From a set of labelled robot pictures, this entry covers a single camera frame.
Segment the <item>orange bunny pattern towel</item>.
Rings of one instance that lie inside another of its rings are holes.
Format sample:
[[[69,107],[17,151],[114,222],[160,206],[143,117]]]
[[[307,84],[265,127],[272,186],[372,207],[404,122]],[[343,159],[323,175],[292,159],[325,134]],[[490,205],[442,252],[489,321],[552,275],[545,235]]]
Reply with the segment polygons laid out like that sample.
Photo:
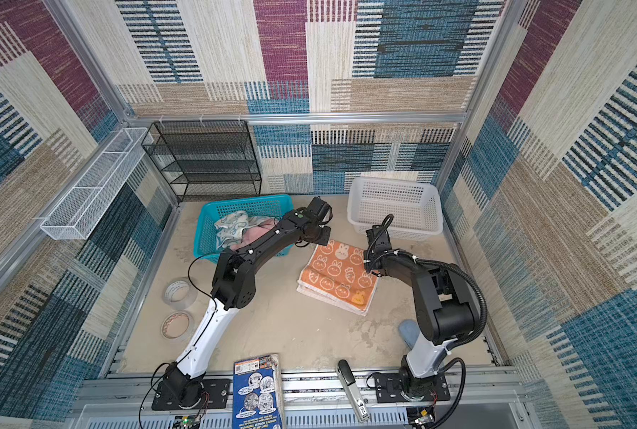
[[[379,279],[367,273],[364,250],[330,240],[316,246],[311,259],[301,271],[297,291],[315,300],[365,316],[377,290]]]

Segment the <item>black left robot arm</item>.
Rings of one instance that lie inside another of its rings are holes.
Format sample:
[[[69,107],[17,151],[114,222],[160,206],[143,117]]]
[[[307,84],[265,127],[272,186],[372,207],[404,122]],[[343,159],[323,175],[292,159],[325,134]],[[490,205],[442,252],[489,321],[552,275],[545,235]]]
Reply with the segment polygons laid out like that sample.
[[[184,352],[166,366],[152,386],[152,410],[201,409],[218,393],[203,381],[209,361],[227,327],[256,293],[255,275],[279,252],[296,243],[327,245],[332,207],[316,197],[307,207],[292,209],[259,239],[238,250],[224,250],[212,279],[209,307]]]

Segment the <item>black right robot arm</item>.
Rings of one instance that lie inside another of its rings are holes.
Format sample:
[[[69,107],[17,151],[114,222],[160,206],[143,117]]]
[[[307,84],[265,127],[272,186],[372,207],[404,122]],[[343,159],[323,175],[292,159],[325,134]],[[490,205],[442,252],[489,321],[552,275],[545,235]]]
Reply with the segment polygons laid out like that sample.
[[[445,363],[451,352],[477,339],[488,321],[488,304],[475,280],[459,266],[419,258],[392,247],[386,225],[367,230],[364,267],[411,287],[419,333],[404,356],[398,382],[406,400],[436,394],[443,399]]]

